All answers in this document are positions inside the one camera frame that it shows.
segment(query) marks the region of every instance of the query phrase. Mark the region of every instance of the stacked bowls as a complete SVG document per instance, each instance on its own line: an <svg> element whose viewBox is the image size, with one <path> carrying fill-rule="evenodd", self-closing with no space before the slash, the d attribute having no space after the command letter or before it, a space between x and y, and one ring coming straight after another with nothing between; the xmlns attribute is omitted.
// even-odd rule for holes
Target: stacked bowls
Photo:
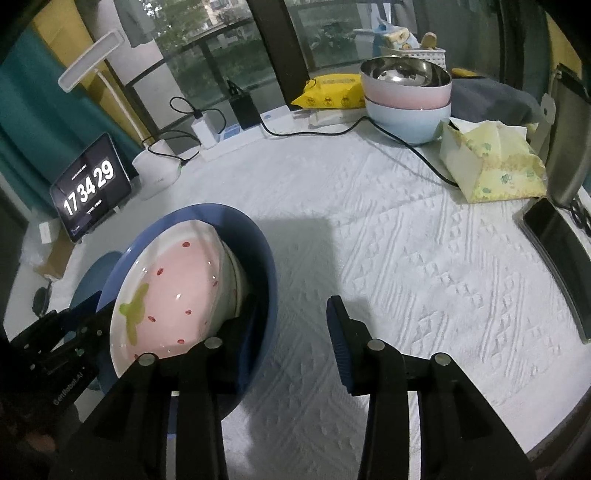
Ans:
<svg viewBox="0 0 591 480"><path fill-rule="evenodd" d="M452 78L440 66L412 57L377 57L361 64L368 115L411 145L439 136L452 112Z"/></svg>

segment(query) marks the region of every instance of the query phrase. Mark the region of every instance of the yellow package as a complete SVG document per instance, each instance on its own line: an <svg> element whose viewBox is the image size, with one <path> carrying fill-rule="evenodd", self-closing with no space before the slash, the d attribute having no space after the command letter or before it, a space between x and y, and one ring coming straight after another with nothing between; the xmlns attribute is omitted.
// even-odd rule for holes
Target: yellow package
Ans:
<svg viewBox="0 0 591 480"><path fill-rule="evenodd" d="M361 108L365 106L361 75L331 73L313 78L291 104L302 108Z"/></svg>

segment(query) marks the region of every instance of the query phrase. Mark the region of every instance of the blue bowl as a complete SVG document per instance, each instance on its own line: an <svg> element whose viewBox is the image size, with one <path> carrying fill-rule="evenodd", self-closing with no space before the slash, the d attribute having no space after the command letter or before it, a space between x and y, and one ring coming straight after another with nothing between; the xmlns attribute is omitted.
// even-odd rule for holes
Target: blue bowl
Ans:
<svg viewBox="0 0 591 480"><path fill-rule="evenodd" d="M249 283L261 303L262 311L266 310L266 314L255 321L250 338L252 355L246 366L249 373L248 385L271 347L277 322L277 274L271 248L265 236L255 222L239 210L217 203L202 203L169 213L150 225L138 235L111 271L100 295L97 310L117 298L127 272L144 248L166 229L187 220L201 220L216 229L217 234L242 264ZM100 386L106 393L117 381L108 345L99 353L98 363ZM220 395L218 405L222 418L238 405L244 393L245 391L237 395Z"/></svg>

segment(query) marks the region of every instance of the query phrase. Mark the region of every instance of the screw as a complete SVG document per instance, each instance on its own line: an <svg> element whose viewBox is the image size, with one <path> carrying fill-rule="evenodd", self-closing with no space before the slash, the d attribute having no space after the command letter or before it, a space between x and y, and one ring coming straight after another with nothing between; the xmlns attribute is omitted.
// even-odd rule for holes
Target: screw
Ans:
<svg viewBox="0 0 591 480"><path fill-rule="evenodd" d="M443 366L446 367L448 366L450 363L452 363L452 357L450 357L448 354L446 353L436 353L435 354L435 361Z"/></svg>
<svg viewBox="0 0 591 480"><path fill-rule="evenodd" d="M384 350L385 347L386 347L386 345L383 343L383 341L378 340L377 338L372 338L368 342L368 348L370 350L373 350L374 352L379 352L380 350Z"/></svg>
<svg viewBox="0 0 591 480"><path fill-rule="evenodd" d="M216 348L220 348L222 346L223 342L222 339L219 337L210 337L207 340L205 340L205 347L211 349L211 350L215 350Z"/></svg>
<svg viewBox="0 0 591 480"><path fill-rule="evenodd" d="M142 367L152 365L155 361L156 356L153 353L143 353L138 359L138 362Z"/></svg>

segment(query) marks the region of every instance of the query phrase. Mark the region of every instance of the cardboard box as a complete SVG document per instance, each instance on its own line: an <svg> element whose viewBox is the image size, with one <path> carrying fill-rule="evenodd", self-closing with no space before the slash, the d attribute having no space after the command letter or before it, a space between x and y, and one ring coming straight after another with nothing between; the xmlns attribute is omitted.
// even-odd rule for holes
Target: cardboard box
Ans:
<svg viewBox="0 0 591 480"><path fill-rule="evenodd" d="M47 261L43 265L35 267L35 272L49 280L61 279L64 276L73 250L74 244L68 237L64 227L61 226L57 240L51 246L51 253Z"/></svg>

